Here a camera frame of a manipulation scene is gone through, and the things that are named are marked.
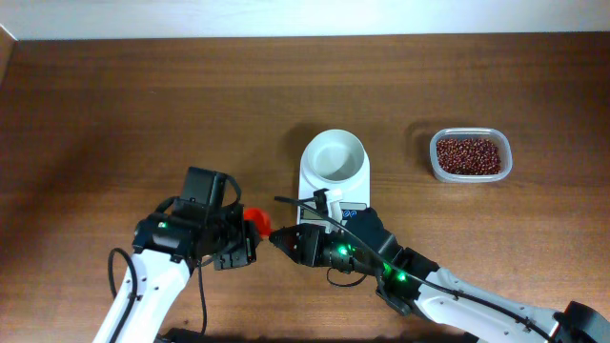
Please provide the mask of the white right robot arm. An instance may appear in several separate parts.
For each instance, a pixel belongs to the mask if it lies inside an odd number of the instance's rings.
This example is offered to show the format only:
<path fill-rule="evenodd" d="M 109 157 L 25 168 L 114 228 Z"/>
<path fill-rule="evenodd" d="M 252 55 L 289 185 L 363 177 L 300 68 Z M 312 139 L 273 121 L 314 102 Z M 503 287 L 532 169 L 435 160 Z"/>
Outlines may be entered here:
<path fill-rule="evenodd" d="M 394 311 L 460 329 L 472 342 L 609 343 L 609 321 L 592 308 L 572 301 L 564 311 L 544 309 L 472 286 L 401 246 L 372 209 L 333 231 L 304 223 L 270 240 L 296 264 L 373 276 Z"/>

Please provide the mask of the red plastic scoop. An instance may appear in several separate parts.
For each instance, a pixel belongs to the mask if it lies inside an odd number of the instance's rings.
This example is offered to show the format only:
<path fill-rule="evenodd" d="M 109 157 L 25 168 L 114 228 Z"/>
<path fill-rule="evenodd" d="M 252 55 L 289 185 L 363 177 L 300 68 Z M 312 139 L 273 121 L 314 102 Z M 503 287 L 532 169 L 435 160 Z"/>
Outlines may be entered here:
<path fill-rule="evenodd" d="M 272 233 L 271 217 L 260 208 L 247 208 L 244 211 L 244 219 L 254 222 L 259 235 L 268 238 Z"/>

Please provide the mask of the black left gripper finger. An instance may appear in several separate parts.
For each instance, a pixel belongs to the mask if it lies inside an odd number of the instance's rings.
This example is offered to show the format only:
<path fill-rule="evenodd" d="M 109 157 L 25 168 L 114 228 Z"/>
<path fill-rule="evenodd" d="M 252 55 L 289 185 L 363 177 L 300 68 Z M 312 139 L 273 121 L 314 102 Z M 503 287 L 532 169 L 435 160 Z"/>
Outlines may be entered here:
<path fill-rule="evenodd" d="M 246 265 L 246 255 L 242 252 L 218 254 L 213 260 L 216 271 L 241 268 Z"/>
<path fill-rule="evenodd" d="M 257 226 L 252 220 L 244 221 L 243 232 L 243 251 L 248 262 L 256 261 L 256 248 L 262 238 L 258 232 Z"/>

